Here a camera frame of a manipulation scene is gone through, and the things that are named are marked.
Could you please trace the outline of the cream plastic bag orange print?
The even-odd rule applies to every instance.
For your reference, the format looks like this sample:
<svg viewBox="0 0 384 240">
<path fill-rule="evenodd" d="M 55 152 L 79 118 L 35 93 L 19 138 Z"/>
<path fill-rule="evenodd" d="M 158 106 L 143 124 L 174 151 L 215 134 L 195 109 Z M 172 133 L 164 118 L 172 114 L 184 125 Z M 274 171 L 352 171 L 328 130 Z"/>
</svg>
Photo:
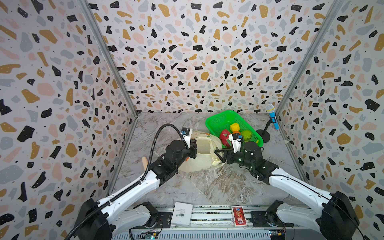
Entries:
<svg viewBox="0 0 384 240">
<path fill-rule="evenodd" d="M 195 159 L 188 158 L 179 167 L 179 171 L 188 173 L 213 170 L 224 165 L 215 154 L 215 150 L 222 149 L 222 143 L 218 137 L 201 131 L 194 131 L 192 140 L 197 141 L 197 156 Z"/>
</svg>

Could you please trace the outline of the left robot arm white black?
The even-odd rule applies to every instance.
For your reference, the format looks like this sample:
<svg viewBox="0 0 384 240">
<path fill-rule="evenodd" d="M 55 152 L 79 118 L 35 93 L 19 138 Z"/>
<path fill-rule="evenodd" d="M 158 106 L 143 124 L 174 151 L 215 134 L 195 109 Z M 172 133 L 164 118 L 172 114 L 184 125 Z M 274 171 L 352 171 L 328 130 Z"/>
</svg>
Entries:
<svg viewBox="0 0 384 240">
<path fill-rule="evenodd" d="M 99 201 L 87 200 L 81 206 L 74 235 L 80 240 L 110 240 L 136 227 L 154 228 L 159 212 L 151 203 L 142 203 L 132 210 L 128 208 L 171 179 L 188 158 L 196 158 L 197 149 L 196 140 L 190 141 L 189 148 L 183 141 L 174 140 L 167 146 L 165 154 L 150 164 L 143 180 L 137 178 Z"/>
</svg>

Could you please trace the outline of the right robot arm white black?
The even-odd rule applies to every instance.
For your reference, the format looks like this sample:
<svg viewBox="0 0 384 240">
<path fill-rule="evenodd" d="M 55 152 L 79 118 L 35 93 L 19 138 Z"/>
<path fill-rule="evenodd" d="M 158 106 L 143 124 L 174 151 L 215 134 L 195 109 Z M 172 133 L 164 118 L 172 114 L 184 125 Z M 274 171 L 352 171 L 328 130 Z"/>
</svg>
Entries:
<svg viewBox="0 0 384 240">
<path fill-rule="evenodd" d="M 360 221 L 349 198 L 337 191 L 330 193 L 311 186 L 288 174 L 278 165 L 262 156 L 262 149 L 254 142 L 246 142 L 236 149 L 215 150 L 216 156 L 226 164 L 245 168 L 257 180 L 278 188 L 306 206 L 291 206 L 274 201 L 265 213 L 272 227 L 294 224 L 317 231 L 327 240 L 350 240 L 358 230 Z"/>
</svg>

